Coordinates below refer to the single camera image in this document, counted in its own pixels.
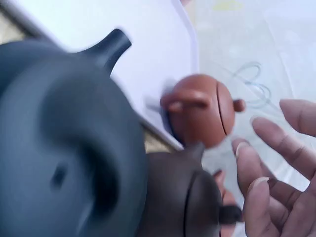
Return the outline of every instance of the clear plastic sheet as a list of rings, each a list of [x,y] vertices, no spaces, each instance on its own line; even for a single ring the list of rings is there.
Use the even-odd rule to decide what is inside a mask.
[[[316,139],[294,131],[279,108],[281,98],[316,101],[316,1],[196,0],[194,4],[201,72],[222,81],[234,98],[247,101],[233,135],[250,141],[277,178],[304,190],[309,182],[254,134],[249,121],[253,116],[266,117],[316,147]],[[210,171],[227,171],[227,187],[242,205],[230,138],[207,151],[203,164]],[[244,226],[238,226],[235,236],[245,236]]]

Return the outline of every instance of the white surface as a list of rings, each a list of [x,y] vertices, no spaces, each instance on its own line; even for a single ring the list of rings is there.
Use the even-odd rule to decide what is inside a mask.
[[[315,147],[316,139],[287,124],[278,103],[280,98],[316,101],[316,1],[196,0],[195,8],[201,71],[226,84],[234,98],[247,101],[233,134],[248,139],[280,180],[304,190],[309,182],[255,136],[249,120],[267,117]],[[242,205],[229,138],[205,154],[203,165],[227,171],[226,185]],[[235,234],[245,236],[244,226]]]
[[[181,147],[165,130],[159,113],[166,87],[198,71],[195,32],[180,0],[2,2],[21,22],[69,52],[89,48],[114,28],[122,29],[133,45],[119,59],[113,78],[144,122]]]

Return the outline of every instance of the reddish-brown teapot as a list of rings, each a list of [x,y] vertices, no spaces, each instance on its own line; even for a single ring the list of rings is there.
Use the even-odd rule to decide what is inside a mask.
[[[199,143],[179,152],[148,155],[148,192],[138,237],[233,234],[235,223],[241,221],[241,210],[224,188],[225,174],[212,176],[203,170],[204,148]]]
[[[160,104],[183,145],[202,141],[207,148],[219,145],[231,133],[235,112],[245,109],[244,100],[233,100],[224,84],[203,74],[179,81]]]

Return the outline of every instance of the white tray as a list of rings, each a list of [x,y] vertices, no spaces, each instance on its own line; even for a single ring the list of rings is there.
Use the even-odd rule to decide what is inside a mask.
[[[93,46],[114,28],[132,47],[119,59],[113,79],[142,122],[173,147],[159,99],[182,77],[198,72],[193,27],[180,0],[2,0],[27,29],[69,52]]]

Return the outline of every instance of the teapot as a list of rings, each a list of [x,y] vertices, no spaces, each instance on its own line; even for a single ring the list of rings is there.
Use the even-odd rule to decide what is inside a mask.
[[[148,192],[138,237],[218,237],[221,225],[241,221],[236,203],[223,204],[223,175],[203,170],[204,149],[197,143],[174,153],[148,154]]]
[[[130,46],[119,29],[74,54],[35,39],[0,45],[0,236],[136,235],[143,131],[110,78]]]
[[[204,74],[180,80],[160,104],[183,145],[202,141],[207,148],[219,145],[233,129],[235,112],[245,110],[244,100],[233,100],[223,83]]]

